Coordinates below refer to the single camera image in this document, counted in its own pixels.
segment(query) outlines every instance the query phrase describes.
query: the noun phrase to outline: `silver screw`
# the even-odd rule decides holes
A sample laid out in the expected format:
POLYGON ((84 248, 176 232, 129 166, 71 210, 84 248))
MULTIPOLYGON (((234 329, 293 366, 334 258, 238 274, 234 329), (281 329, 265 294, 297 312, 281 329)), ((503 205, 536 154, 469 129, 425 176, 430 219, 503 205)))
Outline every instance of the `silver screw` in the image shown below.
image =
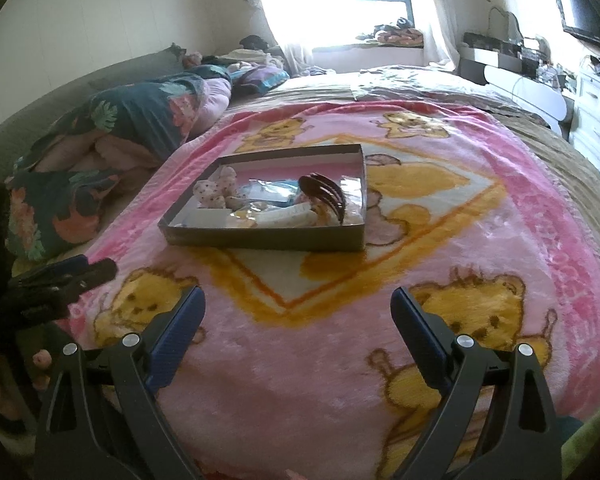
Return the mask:
POLYGON ((138 334, 127 334, 122 338, 122 344, 124 346, 136 346, 140 342, 140 336, 138 334))
POLYGON ((62 353, 64 355, 72 355, 78 351, 78 345, 76 343, 69 343, 68 345, 64 345, 62 349, 62 353))
POLYGON ((462 348, 471 348, 474 345, 474 340, 471 338, 471 336, 462 334, 459 335, 456 338, 456 342, 462 347, 462 348))
POLYGON ((522 355, 526 355, 527 357, 529 357, 530 355, 533 355, 534 349, 531 348, 531 345, 522 343, 522 345, 518 346, 518 352, 520 352, 522 355))

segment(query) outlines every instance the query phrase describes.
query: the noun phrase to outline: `dark green floral blanket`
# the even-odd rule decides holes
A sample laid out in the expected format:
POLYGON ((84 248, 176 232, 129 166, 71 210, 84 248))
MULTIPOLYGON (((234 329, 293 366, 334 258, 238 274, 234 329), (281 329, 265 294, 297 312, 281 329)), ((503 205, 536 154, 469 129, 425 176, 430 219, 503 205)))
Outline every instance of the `dark green floral blanket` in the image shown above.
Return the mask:
POLYGON ((9 250, 46 260, 91 240, 107 195, 143 184, 201 115, 217 120, 230 88, 226 69, 203 65, 98 92, 60 117, 7 179, 9 250))

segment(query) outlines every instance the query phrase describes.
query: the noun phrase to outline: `pink blanket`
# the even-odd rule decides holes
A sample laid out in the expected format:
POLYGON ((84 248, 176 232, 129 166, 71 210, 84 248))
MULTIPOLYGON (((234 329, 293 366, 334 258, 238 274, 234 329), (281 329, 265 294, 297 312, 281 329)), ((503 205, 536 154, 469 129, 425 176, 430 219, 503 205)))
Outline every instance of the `pink blanket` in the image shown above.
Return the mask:
MULTIPOLYGON (((389 312, 397 286, 482 345, 535 349, 558 414, 600 405, 600 253, 563 188, 491 116, 422 102, 240 113, 181 147, 88 251, 117 279, 72 306, 85 346, 142 330, 199 283, 207 313, 158 400, 205 470, 388 479, 439 396, 389 312), (359 142, 366 250, 168 246, 157 221, 216 157, 359 142)), ((467 435, 475 445, 488 393, 467 435)), ((209 478, 225 478, 220 473, 209 478)))

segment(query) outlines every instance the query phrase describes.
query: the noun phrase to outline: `television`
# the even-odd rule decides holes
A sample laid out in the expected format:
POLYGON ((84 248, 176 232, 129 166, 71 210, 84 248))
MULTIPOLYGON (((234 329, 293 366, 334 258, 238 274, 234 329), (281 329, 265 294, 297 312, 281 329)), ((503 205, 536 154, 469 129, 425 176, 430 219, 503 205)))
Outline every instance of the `television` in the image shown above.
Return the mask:
POLYGON ((592 0, 557 0, 557 4, 565 32, 600 46, 600 10, 592 0))

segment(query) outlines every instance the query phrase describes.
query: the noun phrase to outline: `gray headboard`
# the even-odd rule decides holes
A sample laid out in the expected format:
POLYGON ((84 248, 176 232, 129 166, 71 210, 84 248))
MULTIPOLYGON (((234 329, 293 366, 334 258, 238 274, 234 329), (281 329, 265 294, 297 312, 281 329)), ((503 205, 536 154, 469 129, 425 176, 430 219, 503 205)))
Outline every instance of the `gray headboard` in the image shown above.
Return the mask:
POLYGON ((0 124, 0 182, 9 176, 14 161, 42 137, 62 114, 94 92, 113 86, 182 72, 179 47, 107 66, 63 85, 16 112, 0 124))

